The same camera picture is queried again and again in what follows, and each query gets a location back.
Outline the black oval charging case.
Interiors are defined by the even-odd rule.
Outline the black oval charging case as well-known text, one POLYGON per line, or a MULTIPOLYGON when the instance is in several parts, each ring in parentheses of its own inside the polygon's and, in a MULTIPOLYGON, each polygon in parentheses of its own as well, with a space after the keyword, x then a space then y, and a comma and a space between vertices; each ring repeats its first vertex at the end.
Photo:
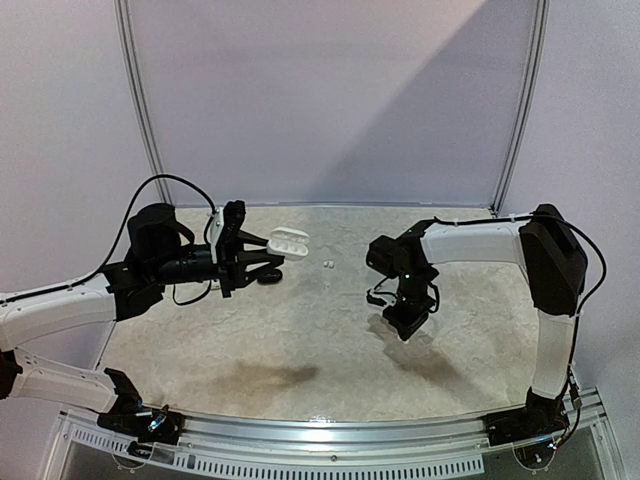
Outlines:
POLYGON ((278 284, 283 278, 283 273, 279 269, 270 270, 261 274, 257 281, 260 285, 274 285, 278 284))

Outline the white oval case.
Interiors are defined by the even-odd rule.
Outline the white oval case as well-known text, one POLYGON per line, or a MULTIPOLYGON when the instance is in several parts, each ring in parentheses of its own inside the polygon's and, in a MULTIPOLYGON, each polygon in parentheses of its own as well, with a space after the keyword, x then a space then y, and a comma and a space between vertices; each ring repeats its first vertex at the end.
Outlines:
POLYGON ((283 256, 287 260, 298 261, 309 254, 310 236, 301 230, 277 227, 269 234, 267 252, 283 256))

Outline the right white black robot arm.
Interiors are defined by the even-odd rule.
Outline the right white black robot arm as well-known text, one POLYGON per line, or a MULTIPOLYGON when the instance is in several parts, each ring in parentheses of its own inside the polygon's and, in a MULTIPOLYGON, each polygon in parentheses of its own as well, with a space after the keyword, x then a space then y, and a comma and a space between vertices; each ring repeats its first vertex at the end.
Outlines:
POLYGON ((381 277, 367 302, 402 341, 409 340, 442 303, 437 284, 447 267, 520 277, 538 322, 535 363, 517 427, 537 436, 552 424, 569 383, 589 260, 579 231, 552 204, 510 217, 463 221, 432 217, 367 247, 365 264, 381 277))

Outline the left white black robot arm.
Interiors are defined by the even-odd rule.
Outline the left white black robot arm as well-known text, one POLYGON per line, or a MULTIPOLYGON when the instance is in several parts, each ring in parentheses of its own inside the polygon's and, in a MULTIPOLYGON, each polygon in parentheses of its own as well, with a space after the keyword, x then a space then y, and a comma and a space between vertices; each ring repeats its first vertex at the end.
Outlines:
POLYGON ((1 297, 1 396, 37 398, 108 414, 128 434, 148 426, 139 393, 122 372, 85 370, 41 359, 24 344, 90 324, 137 318, 159 303, 166 287, 212 282, 222 295, 244 288, 278 269, 287 259, 303 258, 301 233, 276 229, 268 238, 243 231, 245 205, 231 201, 209 217, 210 238, 199 244, 180 223, 173 206, 142 208, 126 223, 125 258, 83 279, 40 291, 1 297))

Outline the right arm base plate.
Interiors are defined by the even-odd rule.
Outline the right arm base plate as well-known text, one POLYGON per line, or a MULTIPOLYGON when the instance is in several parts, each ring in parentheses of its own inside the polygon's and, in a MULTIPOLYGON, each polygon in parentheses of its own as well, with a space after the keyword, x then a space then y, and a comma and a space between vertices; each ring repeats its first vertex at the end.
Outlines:
POLYGON ((549 416, 526 407, 488 413, 480 417, 491 446, 542 438, 569 426, 564 410, 549 416))

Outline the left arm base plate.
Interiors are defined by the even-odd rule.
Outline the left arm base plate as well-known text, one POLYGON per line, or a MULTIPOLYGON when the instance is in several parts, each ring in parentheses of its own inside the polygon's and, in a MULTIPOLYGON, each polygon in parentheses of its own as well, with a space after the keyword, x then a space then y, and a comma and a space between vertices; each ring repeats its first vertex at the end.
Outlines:
POLYGON ((103 429, 135 437, 139 443, 177 445, 186 417, 167 405, 144 406, 140 401, 119 403, 107 413, 100 413, 97 425, 103 429))

